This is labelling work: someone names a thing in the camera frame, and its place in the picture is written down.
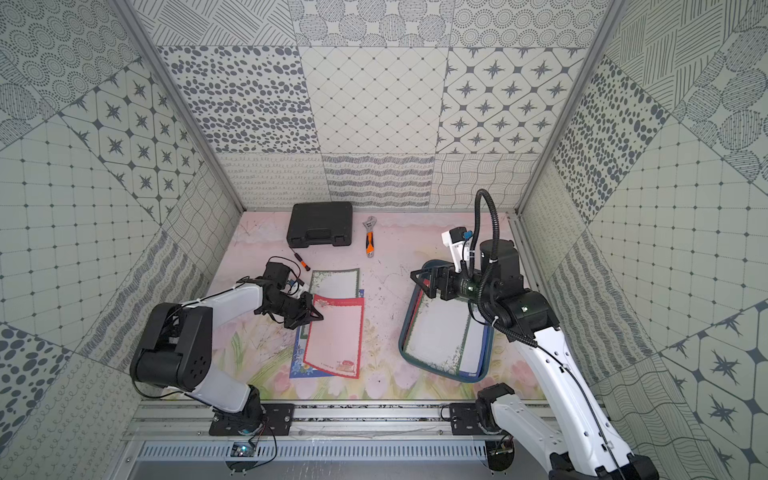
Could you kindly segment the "red bordered stationery paper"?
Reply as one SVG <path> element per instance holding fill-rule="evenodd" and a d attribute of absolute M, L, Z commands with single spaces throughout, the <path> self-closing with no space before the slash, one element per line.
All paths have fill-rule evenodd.
<path fill-rule="evenodd" d="M 310 323 L 303 361 L 316 370 L 351 379 L 360 376 L 364 299 L 314 297 L 323 315 Z"/>

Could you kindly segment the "green floral stationery paper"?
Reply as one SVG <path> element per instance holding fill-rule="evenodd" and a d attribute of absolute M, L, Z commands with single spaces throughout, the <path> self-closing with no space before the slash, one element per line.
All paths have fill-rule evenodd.
<path fill-rule="evenodd" d="M 358 298 L 360 270 L 315 270 L 311 276 L 309 292 L 331 299 Z"/>

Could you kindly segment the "blue floral stationery paper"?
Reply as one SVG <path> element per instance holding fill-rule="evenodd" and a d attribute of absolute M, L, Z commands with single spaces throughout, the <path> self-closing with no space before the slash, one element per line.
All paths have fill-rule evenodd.
<path fill-rule="evenodd" d="M 486 327 L 470 319 L 463 345 L 459 374 L 477 377 L 480 373 L 486 344 Z"/>
<path fill-rule="evenodd" d="M 304 325 L 296 330 L 292 360 L 290 366 L 290 378 L 323 378 L 330 377 L 329 373 L 315 369 L 304 362 L 304 354 L 309 339 L 309 325 Z"/>

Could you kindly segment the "green bordered scalloped stationery paper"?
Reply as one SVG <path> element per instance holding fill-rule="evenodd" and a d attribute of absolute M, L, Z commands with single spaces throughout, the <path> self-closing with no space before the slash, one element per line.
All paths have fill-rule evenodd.
<path fill-rule="evenodd" d="M 465 301 L 431 299 L 421 293 L 402 347 L 404 356 L 445 375 L 461 376 L 459 364 L 470 319 Z"/>

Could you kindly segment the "teal plastic storage box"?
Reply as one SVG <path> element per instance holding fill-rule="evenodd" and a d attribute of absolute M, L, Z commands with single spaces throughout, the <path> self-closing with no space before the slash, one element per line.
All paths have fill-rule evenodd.
<path fill-rule="evenodd" d="M 491 330 L 478 323 L 479 311 L 462 299 L 431 299 L 416 286 L 398 340 L 409 364 L 462 383 L 488 373 Z"/>

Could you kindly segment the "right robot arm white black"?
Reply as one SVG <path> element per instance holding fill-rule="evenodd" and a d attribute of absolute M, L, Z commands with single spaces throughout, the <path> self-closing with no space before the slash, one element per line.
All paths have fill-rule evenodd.
<path fill-rule="evenodd" d="M 552 428 L 497 383 L 477 395 L 479 427 L 510 435 L 551 479 L 659 478 L 653 461 L 634 453 L 601 410 L 547 299 L 524 287 L 518 251 L 500 236 L 491 194 L 476 192 L 472 230 L 455 227 L 442 238 L 453 263 L 415 270 L 411 279 L 430 299 L 466 301 L 482 326 L 502 333 L 531 368 L 558 423 Z"/>

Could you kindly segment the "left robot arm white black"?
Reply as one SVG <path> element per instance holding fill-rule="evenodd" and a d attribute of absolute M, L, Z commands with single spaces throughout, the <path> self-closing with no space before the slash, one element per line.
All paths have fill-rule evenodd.
<path fill-rule="evenodd" d="M 234 286 L 186 303 L 164 302 L 150 312 L 129 373 L 132 381 L 171 388 L 232 419 L 247 432 L 264 423 L 260 393 L 212 362 L 213 333 L 243 314 L 266 315 L 294 330 L 323 315 L 309 292 L 286 289 L 290 268 L 269 262 L 264 274 L 243 277 Z"/>

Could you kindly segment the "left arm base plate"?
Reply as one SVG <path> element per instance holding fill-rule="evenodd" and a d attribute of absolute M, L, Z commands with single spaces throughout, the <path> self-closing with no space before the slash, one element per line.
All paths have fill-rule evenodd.
<path fill-rule="evenodd" d="M 261 405 L 262 411 L 255 418 L 247 420 L 242 413 L 225 413 L 214 410 L 208 434 L 214 437 L 223 436 L 252 436 L 260 431 L 274 433 L 276 436 L 287 436 L 293 421 L 295 405 L 293 403 L 266 403 Z"/>

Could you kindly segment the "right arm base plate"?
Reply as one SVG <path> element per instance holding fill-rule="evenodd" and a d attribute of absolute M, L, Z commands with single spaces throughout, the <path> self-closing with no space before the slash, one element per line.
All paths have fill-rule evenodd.
<path fill-rule="evenodd" d="M 448 421 L 454 436 L 495 435 L 500 432 L 490 407 L 481 400 L 449 403 L 448 410 Z"/>

